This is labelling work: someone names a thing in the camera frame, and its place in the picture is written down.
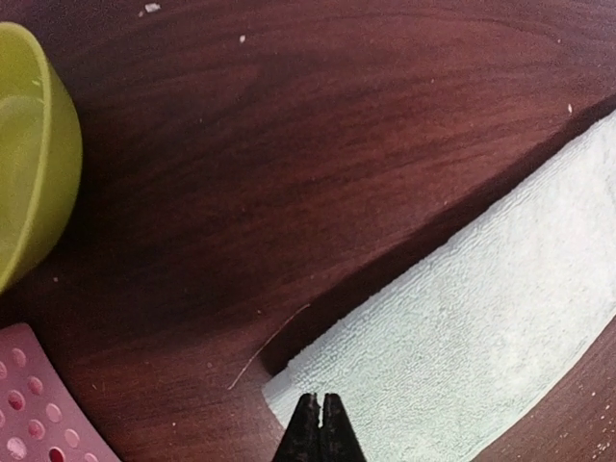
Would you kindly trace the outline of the green towel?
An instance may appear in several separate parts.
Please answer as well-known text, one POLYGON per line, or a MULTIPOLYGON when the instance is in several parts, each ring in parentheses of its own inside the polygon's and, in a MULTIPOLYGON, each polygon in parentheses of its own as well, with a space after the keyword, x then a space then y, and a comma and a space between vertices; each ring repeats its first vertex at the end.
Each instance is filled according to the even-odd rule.
POLYGON ((342 398, 371 461, 469 461, 615 315, 615 118, 302 350, 263 390, 282 424, 342 398))

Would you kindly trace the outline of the pink plastic basket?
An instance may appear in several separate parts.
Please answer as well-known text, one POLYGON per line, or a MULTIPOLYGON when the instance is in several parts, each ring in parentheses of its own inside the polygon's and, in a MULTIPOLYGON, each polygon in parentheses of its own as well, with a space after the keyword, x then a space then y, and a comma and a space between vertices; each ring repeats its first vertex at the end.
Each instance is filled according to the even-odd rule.
POLYGON ((117 461, 26 323, 1 330, 1 459, 117 461))

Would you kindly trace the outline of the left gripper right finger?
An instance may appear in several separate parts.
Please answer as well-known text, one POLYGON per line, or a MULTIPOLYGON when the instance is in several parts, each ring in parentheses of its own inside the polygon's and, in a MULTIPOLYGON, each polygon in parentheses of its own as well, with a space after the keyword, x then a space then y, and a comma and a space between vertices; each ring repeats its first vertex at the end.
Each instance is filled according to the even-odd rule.
POLYGON ((342 399, 337 394, 325 395, 322 409, 320 443, 322 461, 366 461, 342 399))

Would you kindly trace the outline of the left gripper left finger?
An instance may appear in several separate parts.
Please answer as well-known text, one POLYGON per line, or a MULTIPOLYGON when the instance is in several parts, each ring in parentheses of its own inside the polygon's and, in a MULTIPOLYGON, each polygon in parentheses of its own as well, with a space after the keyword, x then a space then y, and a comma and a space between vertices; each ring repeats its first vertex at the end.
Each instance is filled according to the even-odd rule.
POLYGON ((320 413, 316 394, 299 398, 272 462, 321 460, 320 413))

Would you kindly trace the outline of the green bowl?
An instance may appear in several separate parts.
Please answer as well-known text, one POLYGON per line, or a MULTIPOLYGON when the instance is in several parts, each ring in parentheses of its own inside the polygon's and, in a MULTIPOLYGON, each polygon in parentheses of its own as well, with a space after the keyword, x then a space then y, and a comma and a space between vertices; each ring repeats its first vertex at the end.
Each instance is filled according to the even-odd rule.
POLYGON ((1 288, 37 266, 64 232, 83 162, 73 101, 35 36, 1 25, 1 288))

